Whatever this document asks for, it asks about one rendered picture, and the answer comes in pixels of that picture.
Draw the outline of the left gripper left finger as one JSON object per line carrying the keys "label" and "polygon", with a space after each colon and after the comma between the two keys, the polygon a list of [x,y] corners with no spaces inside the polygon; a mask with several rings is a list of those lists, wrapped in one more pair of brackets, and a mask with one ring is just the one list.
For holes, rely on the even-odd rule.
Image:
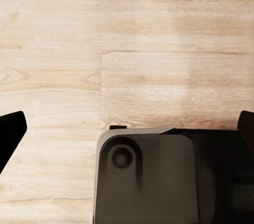
{"label": "left gripper left finger", "polygon": [[28,126],[22,111],[0,116],[0,173],[27,129]]}

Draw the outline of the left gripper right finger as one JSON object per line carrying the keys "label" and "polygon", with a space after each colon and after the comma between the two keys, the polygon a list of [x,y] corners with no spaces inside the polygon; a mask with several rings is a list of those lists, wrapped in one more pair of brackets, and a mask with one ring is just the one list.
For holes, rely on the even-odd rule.
{"label": "left gripper right finger", "polygon": [[254,113],[242,111],[239,116],[237,130],[254,153]]}

